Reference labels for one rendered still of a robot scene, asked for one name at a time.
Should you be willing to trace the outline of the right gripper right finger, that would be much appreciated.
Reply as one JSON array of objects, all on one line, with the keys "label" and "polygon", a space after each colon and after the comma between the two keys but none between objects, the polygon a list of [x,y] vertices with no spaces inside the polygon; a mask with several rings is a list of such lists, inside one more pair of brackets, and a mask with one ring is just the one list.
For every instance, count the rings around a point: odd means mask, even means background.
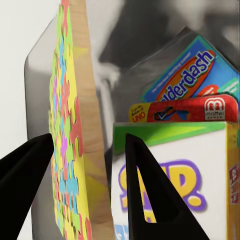
[{"label": "right gripper right finger", "polygon": [[[125,139],[129,240],[210,240],[144,141]],[[156,223],[145,220],[137,167]]]}]

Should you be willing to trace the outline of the board game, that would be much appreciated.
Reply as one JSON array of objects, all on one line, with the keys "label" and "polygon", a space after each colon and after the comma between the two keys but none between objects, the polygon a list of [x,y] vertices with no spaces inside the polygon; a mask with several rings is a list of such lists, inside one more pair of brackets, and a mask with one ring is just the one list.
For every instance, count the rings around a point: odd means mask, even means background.
[{"label": "board game", "polygon": [[[187,120],[156,120],[170,107]],[[113,123],[111,214],[129,240],[126,134],[141,138],[210,240],[240,240],[239,104],[229,94],[133,104]],[[157,223],[139,167],[145,220]]]},{"label": "board game", "polygon": [[[222,94],[236,99],[240,122],[240,72],[199,34],[140,99],[145,104]],[[154,118],[157,121],[186,121],[191,114],[176,111],[171,106]]]}]

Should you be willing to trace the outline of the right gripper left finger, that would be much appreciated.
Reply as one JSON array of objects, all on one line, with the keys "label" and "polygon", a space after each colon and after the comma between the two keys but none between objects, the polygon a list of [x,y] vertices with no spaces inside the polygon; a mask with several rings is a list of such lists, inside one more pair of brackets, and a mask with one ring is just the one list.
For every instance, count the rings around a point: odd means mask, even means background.
[{"label": "right gripper left finger", "polygon": [[0,240],[17,240],[53,153],[46,133],[0,159]]}]

